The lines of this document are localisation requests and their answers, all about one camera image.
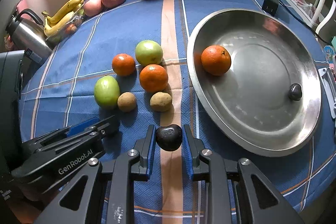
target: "black cable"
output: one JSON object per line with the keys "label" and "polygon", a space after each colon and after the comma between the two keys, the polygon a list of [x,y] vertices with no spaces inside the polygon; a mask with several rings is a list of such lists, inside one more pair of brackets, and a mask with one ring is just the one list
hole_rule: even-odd
{"label": "black cable", "polygon": [[318,39],[322,40],[325,44],[328,44],[328,45],[332,46],[332,44],[330,42],[327,42],[324,39],[322,39],[309,25],[307,25],[307,23],[305,23],[304,21],[302,21],[301,19],[299,19],[298,17],[296,17],[291,12],[291,10],[289,10],[288,7],[281,0],[279,0],[279,2],[297,21],[299,21],[302,25],[304,25],[306,28],[308,28],[309,30],[311,30],[312,33],[315,34]]}

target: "kettle handle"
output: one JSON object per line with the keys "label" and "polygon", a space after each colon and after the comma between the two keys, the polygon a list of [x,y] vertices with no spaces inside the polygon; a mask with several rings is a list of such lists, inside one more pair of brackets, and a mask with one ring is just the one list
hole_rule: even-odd
{"label": "kettle handle", "polygon": [[32,11],[31,9],[23,9],[23,10],[21,11],[21,13],[19,13],[19,14],[16,16],[15,21],[17,21],[17,20],[21,17],[21,15],[23,15],[23,14],[30,15],[30,17],[31,17],[32,19],[34,19],[34,21],[36,22],[36,24],[38,24],[38,25],[43,25],[43,21],[42,21],[42,19],[40,19],[40,17],[39,17],[37,14],[35,14],[35,12]]}

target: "green fruit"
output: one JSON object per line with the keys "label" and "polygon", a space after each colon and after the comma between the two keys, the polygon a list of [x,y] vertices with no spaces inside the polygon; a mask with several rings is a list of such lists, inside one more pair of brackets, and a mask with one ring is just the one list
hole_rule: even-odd
{"label": "green fruit", "polygon": [[112,76],[100,78],[94,86],[94,99],[102,108],[113,109],[117,105],[120,89]]}
{"label": "green fruit", "polygon": [[142,66],[159,65],[162,61],[163,51],[159,44],[153,40],[144,40],[135,47],[135,58]]}

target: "black power adapter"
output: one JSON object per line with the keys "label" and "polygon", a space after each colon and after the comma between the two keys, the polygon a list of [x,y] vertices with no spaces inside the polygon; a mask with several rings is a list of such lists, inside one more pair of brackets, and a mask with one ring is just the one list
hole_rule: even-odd
{"label": "black power adapter", "polygon": [[264,0],[264,3],[262,4],[262,9],[272,16],[275,16],[278,7],[279,0]]}

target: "stainless steel tray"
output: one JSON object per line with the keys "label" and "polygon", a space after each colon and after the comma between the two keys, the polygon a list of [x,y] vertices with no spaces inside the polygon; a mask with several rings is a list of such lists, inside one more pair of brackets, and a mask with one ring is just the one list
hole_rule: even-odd
{"label": "stainless steel tray", "polygon": [[[206,73],[201,53],[222,45],[232,65],[223,76]],[[202,19],[188,43],[191,81],[205,110],[229,138],[268,157],[289,155],[312,137],[321,106],[314,60],[278,20],[254,10],[226,9]],[[302,86],[302,99],[288,98]]]}

